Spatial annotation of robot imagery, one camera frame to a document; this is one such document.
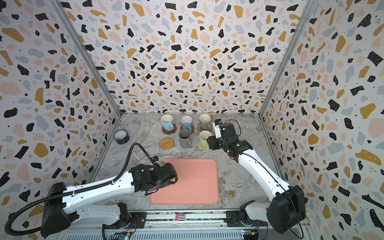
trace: light green mug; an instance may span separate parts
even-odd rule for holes
[[[210,131],[201,131],[201,133],[199,134],[199,138],[200,138],[199,142],[201,147],[203,148],[208,147],[207,139],[210,136],[212,136],[212,133]]]

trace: round wooden coaster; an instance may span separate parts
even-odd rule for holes
[[[184,129],[184,128],[183,128],[183,125],[181,125],[181,126],[180,126],[180,131],[183,130],[183,129]],[[192,125],[192,132],[191,132],[191,133],[193,133],[193,131],[195,131],[195,127]]]
[[[165,129],[164,129],[164,127],[161,127],[161,131],[163,131],[163,133],[165,133],[165,134],[167,134],[167,135],[169,135],[169,134],[172,134],[172,133],[174,133],[175,131],[176,131],[176,124],[173,124],[173,130],[171,130],[171,131],[166,131]]]
[[[159,142],[159,147],[163,150],[170,150],[173,146],[175,146],[175,140],[171,137],[165,137]]]
[[[198,130],[199,132],[201,132],[201,131],[205,131],[204,129],[201,129],[201,127],[200,127],[200,123],[197,124],[197,130]],[[214,130],[213,125],[212,125],[212,124],[209,124],[209,128],[208,128],[206,131],[210,131],[210,132],[212,132],[213,130]]]

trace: terrazzo patterned wallpaper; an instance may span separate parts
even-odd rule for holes
[[[122,112],[255,113],[303,0],[63,0]]]
[[[318,239],[384,239],[384,1],[319,1],[262,119]]]
[[[0,237],[11,238],[10,213],[54,183],[88,180],[117,116],[47,2],[0,1],[0,21]],[[40,226],[42,211],[13,227]]]

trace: gray marble surface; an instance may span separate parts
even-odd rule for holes
[[[104,161],[101,163],[96,180],[112,177],[117,175],[126,159],[128,150],[132,143],[140,143],[150,156],[158,156],[160,159],[169,158],[196,158],[196,159],[214,159],[217,162],[218,187],[220,200],[216,205],[152,205],[149,203],[149,196],[144,196],[143,192],[136,192],[129,195],[120,195],[124,203],[128,205],[130,210],[158,210],[158,209],[234,209],[250,200],[257,202],[269,201],[267,195],[250,175],[250,173],[240,164],[231,160],[223,150],[202,151],[197,147],[199,140],[199,132],[196,130],[199,122],[199,114],[189,114],[193,118],[195,131],[192,133],[192,141],[194,147],[189,150],[183,150],[179,147],[179,127],[180,119],[185,114],[172,114],[174,122],[178,130],[166,135],[161,131],[162,114],[126,114],[122,116],[122,120],[118,129],[125,129],[131,139],[124,145],[119,145],[115,141],[112,142],[108,149]],[[247,140],[261,159],[276,172],[270,151],[268,149],[266,139],[261,130],[257,115],[227,115],[215,114],[214,119],[221,118],[223,121],[227,119],[235,119],[241,126],[240,139]],[[236,122],[233,122],[237,133],[239,133]],[[159,141],[164,137],[172,137],[175,140],[175,146],[171,150],[162,150],[158,147]],[[138,164],[150,165],[150,161],[145,157],[139,147],[135,147],[131,159],[128,164],[130,169]],[[229,192],[234,191],[235,196],[230,197]]]

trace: light blue mug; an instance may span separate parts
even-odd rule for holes
[[[188,129],[192,132],[192,118],[190,116],[184,116],[181,118],[181,125],[183,129]]]
[[[173,130],[173,117],[171,115],[164,115],[161,117],[161,122],[166,131]]]

